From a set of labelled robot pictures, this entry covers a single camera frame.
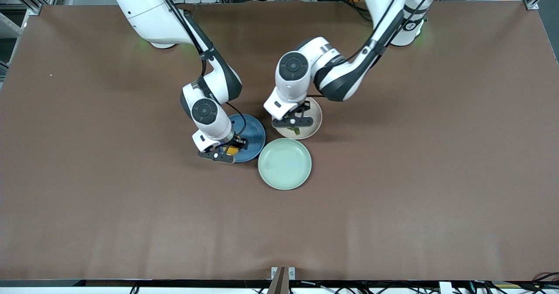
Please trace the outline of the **blue plate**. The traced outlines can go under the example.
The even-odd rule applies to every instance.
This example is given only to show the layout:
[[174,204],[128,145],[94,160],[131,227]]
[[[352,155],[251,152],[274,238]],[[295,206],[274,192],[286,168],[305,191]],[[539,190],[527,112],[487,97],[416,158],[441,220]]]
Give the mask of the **blue plate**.
[[248,149],[241,149],[234,156],[235,163],[245,163],[258,157],[266,144],[266,131],[262,123],[249,114],[234,114],[230,115],[229,119],[236,133],[244,128],[240,137],[249,142]]

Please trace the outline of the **beige plate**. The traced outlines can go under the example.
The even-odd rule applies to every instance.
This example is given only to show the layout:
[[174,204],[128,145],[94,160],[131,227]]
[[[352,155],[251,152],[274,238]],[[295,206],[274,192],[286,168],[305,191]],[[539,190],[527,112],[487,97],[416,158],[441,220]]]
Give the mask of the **beige plate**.
[[291,139],[306,139],[315,134],[320,128],[320,125],[323,121],[323,112],[319,103],[314,98],[306,97],[306,100],[310,101],[311,109],[305,112],[305,116],[313,118],[313,125],[311,125],[310,127],[300,127],[300,135],[294,135],[293,132],[290,131],[288,128],[275,128],[273,127],[273,125],[272,127],[275,128],[278,133],[280,133],[284,137]]

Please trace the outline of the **pale green plate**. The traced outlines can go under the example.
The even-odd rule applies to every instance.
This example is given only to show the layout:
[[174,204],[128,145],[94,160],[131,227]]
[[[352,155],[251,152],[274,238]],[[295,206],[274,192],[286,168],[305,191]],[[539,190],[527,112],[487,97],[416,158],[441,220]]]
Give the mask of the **pale green plate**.
[[299,188],[309,178],[313,161],[309,150],[299,141],[279,138],[265,145],[258,157],[258,173],[277,190]]

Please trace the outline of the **brown wooden strip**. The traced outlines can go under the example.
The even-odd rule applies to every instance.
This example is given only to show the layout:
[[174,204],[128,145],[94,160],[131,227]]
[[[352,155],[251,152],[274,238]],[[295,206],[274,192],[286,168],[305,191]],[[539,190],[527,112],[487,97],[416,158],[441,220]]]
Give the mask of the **brown wooden strip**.
[[291,274],[289,267],[272,267],[271,272],[271,284],[266,294],[290,294]]

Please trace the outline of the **brown table cover sheet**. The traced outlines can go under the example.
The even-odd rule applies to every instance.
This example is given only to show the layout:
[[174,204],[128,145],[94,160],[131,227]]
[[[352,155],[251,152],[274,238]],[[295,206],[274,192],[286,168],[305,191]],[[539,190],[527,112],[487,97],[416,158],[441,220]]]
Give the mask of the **brown table cover sheet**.
[[197,156],[191,46],[118,6],[46,6],[0,91],[0,278],[531,280],[559,271],[559,64],[521,1],[435,3],[356,94],[320,99],[309,179]]

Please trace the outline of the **small metal bracket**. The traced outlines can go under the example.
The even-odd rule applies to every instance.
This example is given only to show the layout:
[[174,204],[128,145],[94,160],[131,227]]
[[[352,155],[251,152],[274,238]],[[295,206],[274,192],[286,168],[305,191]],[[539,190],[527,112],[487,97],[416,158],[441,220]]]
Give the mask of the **small metal bracket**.
[[[288,275],[288,279],[289,280],[295,280],[296,279],[296,268],[293,266],[290,267],[282,267],[284,274]],[[273,279],[273,277],[275,276],[276,272],[278,272],[278,270],[280,270],[281,267],[278,266],[273,266],[271,267],[271,276],[270,276],[270,280]]]

